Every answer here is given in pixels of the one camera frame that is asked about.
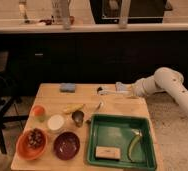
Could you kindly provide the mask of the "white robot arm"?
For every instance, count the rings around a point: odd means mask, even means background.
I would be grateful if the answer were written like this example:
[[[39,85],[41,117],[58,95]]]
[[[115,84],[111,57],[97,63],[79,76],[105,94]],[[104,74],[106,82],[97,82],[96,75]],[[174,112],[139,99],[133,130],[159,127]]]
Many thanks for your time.
[[[135,97],[145,97],[158,92],[167,92],[188,116],[188,90],[184,87],[183,81],[184,77],[180,72],[161,67],[152,76],[130,84],[128,93]]]

